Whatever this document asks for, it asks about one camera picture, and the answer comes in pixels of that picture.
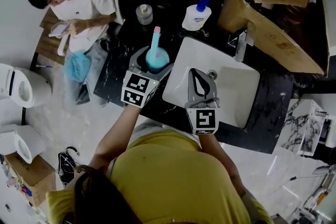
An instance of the toilet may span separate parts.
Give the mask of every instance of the toilet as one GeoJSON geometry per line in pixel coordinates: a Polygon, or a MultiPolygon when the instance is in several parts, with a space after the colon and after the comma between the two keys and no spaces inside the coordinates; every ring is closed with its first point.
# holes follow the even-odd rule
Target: toilet
{"type": "Polygon", "coordinates": [[[49,82],[41,75],[0,63],[0,100],[11,98],[24,108],[32,108],[47,103],[51,94],[49,82]]]}
{"type": "Polygon", "coordinates": [[[26,163],[31,164],[45,148],[42,136],[30,125],[11,124],[0,127],[0,154],[2,155],[17,152],[26,163]]]}

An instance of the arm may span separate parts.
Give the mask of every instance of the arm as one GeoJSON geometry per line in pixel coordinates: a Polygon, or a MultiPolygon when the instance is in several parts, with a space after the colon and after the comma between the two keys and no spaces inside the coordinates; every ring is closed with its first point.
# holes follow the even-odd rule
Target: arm
{"type": "Polygon", "coordinates": [[[227,170],[231,182],[234,185],[239,196],[245,194],[245,187],[241,181],[238,169],[230,157],[225,153],[225,151],[220,146],[214,134],[204,134],[199,135],[201,147],[204,153],[214,156],[219,160],[227,170]]]}
{"type": "Polygon", "coordinates": [[[92,168],[107,169],[110,162],[123,153],[133,133],[141,109],[128,105],[120,117],[98,144],[89,164],[92,168]]]}
{"type": "Polygon", "coordinates": [[[110,22],[114,21],[114,19],[115,19],[115,13],[112,13],[110,15],[100,15],[97,18],[88,20],[76,19],[71,22],[69,26],[69,32],[72,35],[77,35],[88,28],[108,25],[110,22]]]}

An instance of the white sink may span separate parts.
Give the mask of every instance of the white sink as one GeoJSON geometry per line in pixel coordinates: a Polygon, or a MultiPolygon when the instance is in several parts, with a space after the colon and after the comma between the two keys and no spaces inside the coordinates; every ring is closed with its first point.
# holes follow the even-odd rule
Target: white sink
{"type": "Polygon", "coordinates": [[[163,92],[164,101],[184,108],[188,102],[191,68],[206,74],[210,70],[217,73],[214,81],[220,99],[219,121],[244,128],[256,96],[259,72],[205,43],[186,37],[163,92]]]}

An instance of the black marble countertop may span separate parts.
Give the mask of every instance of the black marble countertop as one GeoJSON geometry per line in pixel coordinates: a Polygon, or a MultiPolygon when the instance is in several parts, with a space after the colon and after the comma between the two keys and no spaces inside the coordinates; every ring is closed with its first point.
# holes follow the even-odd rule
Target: black marble countertop
{"type": "MultiPolygon", "coordinates": [[[[210,31],[189,32],[157,16],[148,26],[142,26],[136,19],[126,20],[112,44],[96,85],[95,94],[120,106],[123,79],[128,70],[130,57],[140,48],[151,44],[154,27],[161,27],[160,47],[164,48],[170,61],[174,62],[184,37],[189,36],[233,56],[235,49],[226,46],[227,35],[215,27],[210,31]]],[[[259,49],[247,46],[246,65],[260,73],[255,101],[244,129],[223,122],[219,123],[216,137],[220,142],[243,147],[253,151],[271,154],[277,143],[291,99],[293,76],[272,58],[259,49]]],[[[142,109],[141,114],[185,132],[191,132],[184,108],[172,105],[162,99],[169,76],[159,85],[154,97],[142,109]]]]}

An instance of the small jar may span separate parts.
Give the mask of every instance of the small jar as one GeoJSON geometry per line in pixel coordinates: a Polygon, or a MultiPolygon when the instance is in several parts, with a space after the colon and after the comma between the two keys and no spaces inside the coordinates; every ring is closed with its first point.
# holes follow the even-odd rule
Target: small jar
{"type": "Polygon", "coordinates": [[[150,5],[142,4],[135,10],[138,21],[142,25],[148,25],[153,21],[153,10],[150,5]]]}

